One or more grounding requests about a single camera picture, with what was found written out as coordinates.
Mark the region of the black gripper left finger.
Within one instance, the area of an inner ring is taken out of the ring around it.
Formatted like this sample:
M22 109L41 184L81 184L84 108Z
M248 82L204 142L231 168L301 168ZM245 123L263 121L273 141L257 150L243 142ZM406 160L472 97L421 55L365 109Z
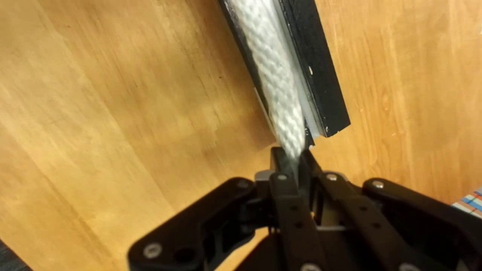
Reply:
M127 251L129 271L213 271L260 230L267 237L236 271L317 267L319 240L310 217L316 171L310 153L291 165L273 148L263 178L231 178L135 242Z

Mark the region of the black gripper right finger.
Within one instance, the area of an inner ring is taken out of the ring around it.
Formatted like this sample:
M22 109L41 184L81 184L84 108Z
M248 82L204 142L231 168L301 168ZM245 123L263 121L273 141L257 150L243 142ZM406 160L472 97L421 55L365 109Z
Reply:
M322 233L353 242L367 271L482 271L482 220L383 178L361 187L299 159L308 207Z

